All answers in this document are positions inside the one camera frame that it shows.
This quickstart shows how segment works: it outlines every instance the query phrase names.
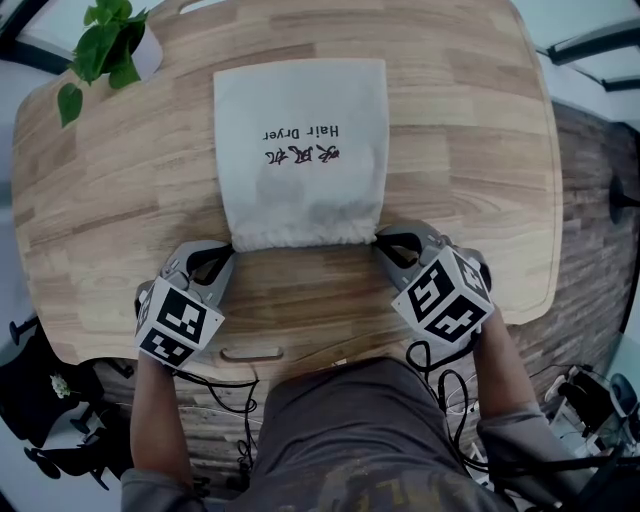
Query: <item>chinese characters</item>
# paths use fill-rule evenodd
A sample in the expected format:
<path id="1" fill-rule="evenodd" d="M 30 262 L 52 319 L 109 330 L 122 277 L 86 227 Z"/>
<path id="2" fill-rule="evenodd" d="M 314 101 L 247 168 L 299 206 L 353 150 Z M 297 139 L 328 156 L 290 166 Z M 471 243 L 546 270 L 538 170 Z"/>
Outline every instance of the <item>chinese characters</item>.
<path id="1" fill-rule="evenodd" d="M 313 146 L 309 146 L 306 149 L 300 149 L 298 148 L 298 146 L 289 146 L 287 149 L 296 157 L 295 161 L 293 162 L 294 164 L 303 164 L 305 162 L 312 161 L 312 152 L 314 150 Z M 326 164 L 329 160 L 340 158 L 340 150 L 335 146 L 329 146 L 325 149 L 319 144 L 316 144 L 315 149 L 321 151 L 321 153 L 318 155 L 318 160 L 320 160 L 323 164 Z M 275 153 L 273 151 L 267 151 L 265 155 L 269 158 L 269 165 L 280 165 L 284 160 L 289 158 L 287 154 L 282 150 L 282 148 L 278 148 L 278 151 L 276 151 Z"/>

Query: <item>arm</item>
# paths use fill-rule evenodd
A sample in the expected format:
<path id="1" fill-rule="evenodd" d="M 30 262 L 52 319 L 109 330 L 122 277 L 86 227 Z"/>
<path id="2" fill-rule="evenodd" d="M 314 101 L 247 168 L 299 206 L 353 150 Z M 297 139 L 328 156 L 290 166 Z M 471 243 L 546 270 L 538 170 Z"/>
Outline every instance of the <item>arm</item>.
<path id="1" fill-rule="evenodd" d="M 478 376 L 478 401 L 483 419 L 536 403 L 536 394 L 500 310 L 482 325 L 473 357 Z"/>
<path id="2" fill-rule="evenodd" d="M 173 377 L 143 352 L 133 399 L 131 454 L 136 469 L 157 471 L 193 486 Z"/>

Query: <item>wire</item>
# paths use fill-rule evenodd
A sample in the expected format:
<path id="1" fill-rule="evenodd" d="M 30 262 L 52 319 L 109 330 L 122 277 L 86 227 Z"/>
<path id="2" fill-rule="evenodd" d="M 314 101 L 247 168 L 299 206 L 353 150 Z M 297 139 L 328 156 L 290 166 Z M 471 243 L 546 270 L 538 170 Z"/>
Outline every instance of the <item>wire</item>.
<path id="1" fill-rule="evenodd" d="M 258 379 L 247 382 L 244 384 L 230 384 L 227 382 L 210 382 L 207 379 L 200 377 L 199 375 L 194 375 L 193 373 L 188 373 L 182 370 L 175 370 L 174 375 L 176 377 L 180 377 L 183 380 L 188 382 L 192 382 L 194 384 L 199 384 L 201 386 L 205 386 L 216 403 L 222 407 L 223 410 L 233 414 L 241 414 L 244 418 L 244 432 L 245 439 L 240 439 L 237 443 L 238 453 L 240 457 L 238 457 L 238 464 L 240 465 L 240 473 L 248 476 L 251 470 L 253 469 L 253 453 L 252 448 L 258 448 L 253 436 L 251 435 L 251 427 L 249 425 L 249 414 L 255 411 L 258 407 L 258 403 L 253 399 L 253 392 L 260 382 Z M 244 409 L 234 409 L 225 404 L 220 397 L 216 394 L 216 388 L 220 389 L 243 389 L 249 388 L 249 394 L 247 395 L 247 400 L 244 405 Z"/>
<path id="2" fill-rule="evenodd" d="M 418 364 L 414 359 L 412 352 L 418 346 L 423 347 L 425 350 L 425 360 L 426 365 Z M 461 351 L 453 354 L 448 357 L 447 360 L 456 360 L 460 357 L 464 356 L 468 351 L 466 349 L 462 349 Z M 430 391 L 430 393 L 435 397 L 436 402 L 440 409 L 444 412 L 445 416 L 447 414 L 447 404 L 445 399 L 445 391 L 444 384 L 445 380 L 449 375 L 453 375 L 456 377 L 458 382 L 460 383 L 460 388 L 462 390 L 462 394 L 464 396 L 464 404 L 465 409 L 462 414 L 462 420 L 460 421 L 460 425 L 456 430 L 456 433 L 453 438 L 449 435 L 449 439 L 451 440 L 453 447 L 458 454 L 460 460 L 469 468 L 475 469 L 476 471 L 482 473 L 490 473 L 492 477 L 503 477 L 503 478 L 513 478 L 524 475 L 535 475 L 540 473 L 556 473 L 560 471 L 571 471 L 577 469 L 585 469 L 585 468 L 595 468 L 602 467 L 607 465 L 609 462 L 615 461 L 617 466 L 634 466 L 638 467 L 640 464 L 640 457 L 620 457 L 619 453 L 613 453 L 607 457 L 584 457 L 581 459 L 568 459 L 568 460 L 559 460 L 559 461 L 535 461 L 535 460 L 527 460 L 523 462 L 501 462 L 501 463 L 492 463 L 489 465 L 485 462 L 480 462 L 477 460 L 470 459 L 462 450 L 460 449 L 460 437 L 462 434 L 462 430 L 464 429 L 465 421 L 467 418 L 467 409 L 469 404 L 469 393 L 467 391 L 467 386 L 465 380 L 460 376 L 460 374 L 456 373 L 454 370 L 445 370 L 442 372 L 440 377 L 438 378 L 438 394 L 436 394 L 431 386 L 429 385 L 429 372 L 431 371 L 431 351 L 429 348 L 429 344 L 426 341 L 418 341 L 409 346 L 406 353 L 407 363 L 409 366 L 417 370 L 424 377 L 424 385 Z M 541 373 L 552 366 L 576 366 L 576 365 L 549 365 L 547 368 L 540 370 Z"/>
<path id="3" fill-rule="evenodd" d="M 469 382 L 474 379 L 476 377 L 476 374 L 474 373 L 473 375 L 471 375 L 471 377 L 469 377 L 467 380 L 464 381 L 465 384 L 469 384 Z M 446 400 L 446 406 L 447 406 L 447 412 L 450 414 L 453 414 L 454 416 L 462 416 L 463 411 L 453 411 L 453 407 L 455 407 L 456 405 L 460 405 L 462 403 L 464 403 L 464 401 L 462 402 L 457 402 L 453 405 L 449 405 L 449 400 L 451 399 L 451 397 L 453 395 L 455 395 L 458 391 L 460 391 L 462 389 L 462 386 L 458 386 L 456 389 L 454 389 L 451 393 L 449 393 L 449 395 L 447 396 L 447 400 Z M 476 404 L 478 403 L 477 399 L 472 398 L 471 400 L 476 400 L 475 403 L 471 406 L 471 407 L 475 407 Z"/>

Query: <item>drawstring bag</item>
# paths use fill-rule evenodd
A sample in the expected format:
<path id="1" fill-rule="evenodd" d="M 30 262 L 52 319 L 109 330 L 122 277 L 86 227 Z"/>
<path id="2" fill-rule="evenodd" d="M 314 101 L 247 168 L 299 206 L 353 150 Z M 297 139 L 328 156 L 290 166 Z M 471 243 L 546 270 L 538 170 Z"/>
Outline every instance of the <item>drawstring bag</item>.
<path id="1" fill-rule="evenodd" d="M 216 161 L 238 252 L 374 240 L 389 147 L 385 63 L 311 59 L 214 75 Z"/>

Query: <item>black chair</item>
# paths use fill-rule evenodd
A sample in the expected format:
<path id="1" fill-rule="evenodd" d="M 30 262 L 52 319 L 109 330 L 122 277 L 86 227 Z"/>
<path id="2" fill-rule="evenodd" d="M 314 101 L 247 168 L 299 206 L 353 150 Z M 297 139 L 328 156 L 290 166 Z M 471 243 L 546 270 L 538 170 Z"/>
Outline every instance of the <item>black chair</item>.
<path id="1" fill-rule="evenodd" d="M 60 361 L 37 317 L 20 327 L 12 324 L 12 338 L 19 344 L 34 327 L 35 332 L 22 352 L 0 366 L 0 417 L 18 439 L 27 440 L 35 447 L 25 447 L 25 455 L 45 475 L 60 478 L 61 471 L 72 476 L 90 473 L 106 489 L 101 479 L 105 468 L 120 478 L 133 466 L 128 421 L 120 418 L 118 406 L 102 400 L 104 390 L 92 366 L 95 361 L 80 365 Z M 111 366 L 126 378 L 133 373 L 130 367 L 122 369 L 115 363 Z M 53 377 L 62 379 L 70 393 L 58 396 Z M 70 421 L 85 434 L 83 444 L 70 449 L 42 450 L 58 418 L 82 402 L 88 403 L 86 410 L 80 418 Z M 91 434 L 87 421 L 94 413 L 104 428 Z"/>
<path id="2" fill-rule="evenodd" d="M 56 376 L 68 384 L 69 396 L 59 398 L 54 391 L 52 377 Z M 80 402 L 88 402 L 95 410 L 103 393 L 92 367 L 58 359 L 39 322 L 22 352 L 0 366 L 0 417 L 18 439 L 38 448 L 62 414 Z"/>

